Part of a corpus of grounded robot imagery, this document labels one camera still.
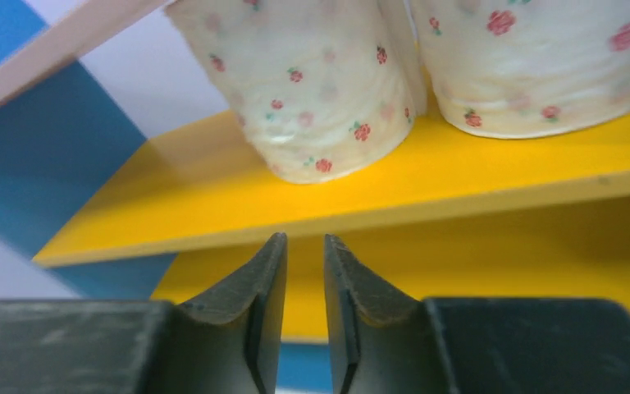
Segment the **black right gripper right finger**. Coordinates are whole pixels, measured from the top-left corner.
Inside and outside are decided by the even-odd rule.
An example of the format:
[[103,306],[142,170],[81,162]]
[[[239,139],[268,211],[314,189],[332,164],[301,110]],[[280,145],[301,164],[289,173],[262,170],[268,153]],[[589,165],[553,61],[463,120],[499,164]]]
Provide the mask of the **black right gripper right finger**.
[[426,306],[324,238],[324,294],[336,393],[455,393],[442,336]]

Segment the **white floral paper roll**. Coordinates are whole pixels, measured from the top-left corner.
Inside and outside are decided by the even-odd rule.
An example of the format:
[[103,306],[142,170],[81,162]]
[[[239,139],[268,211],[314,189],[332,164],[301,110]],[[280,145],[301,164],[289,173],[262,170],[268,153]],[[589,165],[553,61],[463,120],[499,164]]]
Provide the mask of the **white floral paper roll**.
[[630,0],[412,1],[441,115],[472,135],[559,135],[630,113]]
[[284,181],[347,176],[385,157],[425,112],[401,1],[175,1],[164,10]]

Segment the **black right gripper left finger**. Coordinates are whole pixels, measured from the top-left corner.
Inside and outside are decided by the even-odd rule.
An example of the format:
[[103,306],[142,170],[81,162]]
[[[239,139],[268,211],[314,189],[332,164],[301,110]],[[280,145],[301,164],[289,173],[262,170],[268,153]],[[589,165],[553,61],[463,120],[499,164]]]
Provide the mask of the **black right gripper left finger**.
[[287,236],[173,305],[154,345],[148,393],[273,393],[285,304]]

